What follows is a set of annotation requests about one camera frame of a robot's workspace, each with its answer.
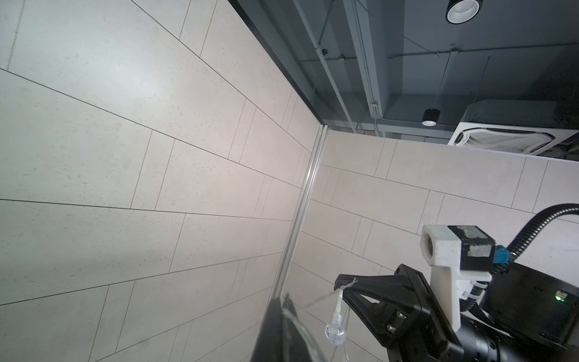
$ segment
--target pendant light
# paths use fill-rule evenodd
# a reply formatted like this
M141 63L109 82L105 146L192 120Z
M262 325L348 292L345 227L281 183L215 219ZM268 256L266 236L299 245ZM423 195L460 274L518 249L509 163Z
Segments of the pendant light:
M482 6L482 0L450 0L446 8L446 21L462 24L471 20Z
M438 118L440 117L440 109L434 108L436 106L436 101L438 100L438 95L440 94L440 89L442 88L442 82L444 81L444 75L446 74L446 69L448 68L448 62L450 61L450 56L452 55L452 49L456 44L450 44L450 51L448 52L448 59L446 59L446 66L444 67L444 72L442 73L442 78L440 80L440 85L438 86L438 92L436 93L436 98L434 99L434 104L432 108L424 111L422 115L422 125L426 127L436 126Z

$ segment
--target ceiling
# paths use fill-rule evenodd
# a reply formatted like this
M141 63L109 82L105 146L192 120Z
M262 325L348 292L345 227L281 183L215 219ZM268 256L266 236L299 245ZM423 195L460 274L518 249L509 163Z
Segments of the ceiling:
M396 119L419 122L439 87L442 124L457 124L475 96L557 101L578 118L579 2L485 0L472 20L454 25L445 20L445 0L356 1L368 9L386 118L395 111ZM293 2L239 2L320 116L344 120ZM320 36L331 0L300 3ZM343 0L333 1L321 46L350 115L371 122Z

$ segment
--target blue connector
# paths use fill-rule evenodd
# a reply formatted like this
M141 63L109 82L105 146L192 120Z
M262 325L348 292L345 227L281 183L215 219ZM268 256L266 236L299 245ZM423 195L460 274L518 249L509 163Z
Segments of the blue connector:
M508 263L508 249L502 245L497 245L497 250L494 252L495 264L506 264Z

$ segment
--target clear bulb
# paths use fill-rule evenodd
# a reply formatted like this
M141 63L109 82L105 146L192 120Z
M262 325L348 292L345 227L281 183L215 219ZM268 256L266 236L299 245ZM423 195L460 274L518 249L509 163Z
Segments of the clear bulb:
M346 341L346 331L342 328L343 317L340 314L340 309L342 308L342 295L343 291L340 290L338 293L338 301L336 302L336 307L332 314L332 320L328 325L326 325L325 329L328 342L334 346L341 346Z

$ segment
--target tiled wall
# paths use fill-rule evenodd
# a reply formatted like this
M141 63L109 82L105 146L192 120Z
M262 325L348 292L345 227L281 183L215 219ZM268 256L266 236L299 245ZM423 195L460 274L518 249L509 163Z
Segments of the tiled wall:
M423 225L478 225L506 246L533 214L579 203L577 180L577 162L330 131L285 292L306 305L340 273L386 275L401 263L430 279ZM555 220L518 262L579 285L577 235L579 217ZM329 356L323 331L334 303L301 312ZM350 357L387 361L354 313L347 335Z
M6 361L251 353L319 127L227 0L0 3Z

